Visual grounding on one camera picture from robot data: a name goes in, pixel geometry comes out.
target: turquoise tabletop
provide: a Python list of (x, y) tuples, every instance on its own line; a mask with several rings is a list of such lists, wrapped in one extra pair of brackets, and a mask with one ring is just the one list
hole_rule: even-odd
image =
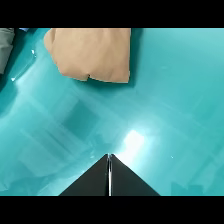
[(59, 195), (114, 153), (161, 195), (224, 195), (224, 29), (132, 29), (129, 84), (62, 76), (18, 30), (0, 81), (0, 195)]

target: brown paper bag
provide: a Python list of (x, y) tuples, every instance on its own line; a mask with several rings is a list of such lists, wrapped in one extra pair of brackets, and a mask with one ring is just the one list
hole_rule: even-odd
[(130, 28), (52, 28), (44, 42), (65, 76), (127, 83), (130, 34)]

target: gray object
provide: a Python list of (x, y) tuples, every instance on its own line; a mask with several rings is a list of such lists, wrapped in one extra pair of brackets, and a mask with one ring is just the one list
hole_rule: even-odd
[(0, 28), (0, 74), (4, 74), (13, 48), (14, 36), (14, 28)]

